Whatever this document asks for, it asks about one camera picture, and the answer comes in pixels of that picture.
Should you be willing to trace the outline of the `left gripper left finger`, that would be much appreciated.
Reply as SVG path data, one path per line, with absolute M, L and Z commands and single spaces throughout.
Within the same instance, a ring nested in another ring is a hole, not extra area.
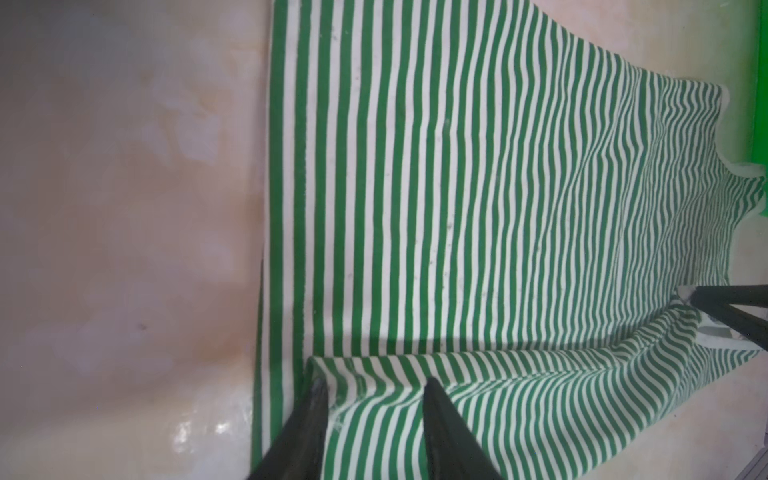
M 328 384 L 325 379 L 318 378 L 311 383 L 269 451 L 247 479 L 319 479 L 328 422 Z

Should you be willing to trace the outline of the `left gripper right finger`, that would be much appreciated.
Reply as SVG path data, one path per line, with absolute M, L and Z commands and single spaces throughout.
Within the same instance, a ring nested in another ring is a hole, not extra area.
M 434 377 L 424 387 L 422 410 L 429 479 L 501 479 Z

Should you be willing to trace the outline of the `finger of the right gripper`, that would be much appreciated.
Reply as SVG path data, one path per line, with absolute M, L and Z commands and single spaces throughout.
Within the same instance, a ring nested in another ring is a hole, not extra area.
M 739 306 L 767 308 L 766 285 L 695 287 L 690 304 L 767 350 L 767 321 Z

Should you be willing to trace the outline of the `green white striped garment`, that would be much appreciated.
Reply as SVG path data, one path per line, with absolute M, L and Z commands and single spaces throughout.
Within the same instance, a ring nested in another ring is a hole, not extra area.
M 277 1 L 270 46 L 255 464 L 322 380 L 323 478 L 425 478 L 436 378 L 503 477 L 575 479 L 755 357 L 678 293 L 763 199 L 722 87 L 529 1 Z

